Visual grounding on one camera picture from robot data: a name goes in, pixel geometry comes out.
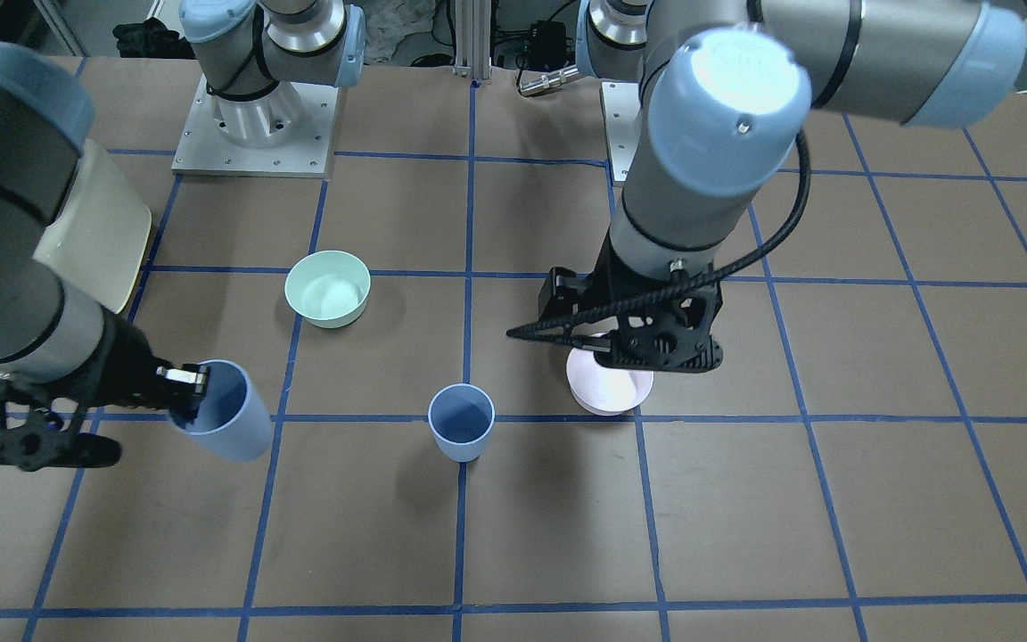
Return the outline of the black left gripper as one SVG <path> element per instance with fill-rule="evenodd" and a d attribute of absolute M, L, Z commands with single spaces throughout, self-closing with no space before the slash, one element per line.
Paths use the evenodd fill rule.
<path fill-rule="evenodd" d="M 586 350 L 604 368 L 709 373 L 724 363 L 711 333 L 724 304 L 721 285 L 682 284 L 713 273 L 713 261 L 693 274 L 674 259 L 655 279 L 641 276 L 604 243 L 587 276 L 551 268 L 538 297 L 537 341 Z"/>

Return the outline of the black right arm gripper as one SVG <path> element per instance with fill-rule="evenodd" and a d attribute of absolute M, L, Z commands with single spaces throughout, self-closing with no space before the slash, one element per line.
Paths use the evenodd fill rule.
<path fill-rule="evenodd" d="M 99 346 L 72 374 L 49 383 L 12 375 L 0 383 L 0 465 L 23 473 L 115 465 L 119 443 L 83 431 L 89 410 L 147 407 L 166 410 L 177 424 L 188 425 L 208 388 L 208 365 L 156 357 L 130 322 L 106 317 Z"/>

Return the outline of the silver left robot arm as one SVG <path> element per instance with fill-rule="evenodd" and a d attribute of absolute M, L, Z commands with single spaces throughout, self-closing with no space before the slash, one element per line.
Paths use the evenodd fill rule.
<path fill-rule="evenodd" d="M 584 1 L 579 72 L 636 85 L 638 146 L 594 269 L 554 268 L 509 336 L 606 368 L 718 368 L 721 281 L 809 200 L 808 115 L 964 128 L 1026 52 L 1023 20 L 990 1 Z"/>

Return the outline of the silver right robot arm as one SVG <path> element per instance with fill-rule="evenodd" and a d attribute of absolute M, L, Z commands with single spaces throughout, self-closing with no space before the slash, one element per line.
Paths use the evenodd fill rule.
<path fill-rule="evenodd" d="M 202 69 L 177 146 L 188 174 L 321 177 L 335 90 L 358 83 L 366 17 L 345 1 L 184 1 Z M 0 465 L 102 468 L 114 439 L 83 430 L 94 407 L 166 411 L 217 456 L 251 462 L 272 419 L 245 371 L 175 363 L 105 306 L 86 278 L 39 259 L 42 235 L 91 190 L 94 103 L 65 69 L 0 42 Z"/>

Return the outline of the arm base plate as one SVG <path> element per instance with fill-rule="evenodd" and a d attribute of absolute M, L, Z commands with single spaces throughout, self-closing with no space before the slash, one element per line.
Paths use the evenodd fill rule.
<path fill-rule="evenodd" d="M 183 176 L 325 179 L 341 97 L 337 86 L 282 82 L 272 95 L 233 102 L 210 95 L 202 77 L 172 171 Z"/>
<path fill-rule="evenodd" d="M 612 182 L 615 186 L 624 186 L 643 129 L 639 115 L 639 85 L 622 81 L 602 82 L 602 109 Z"/>

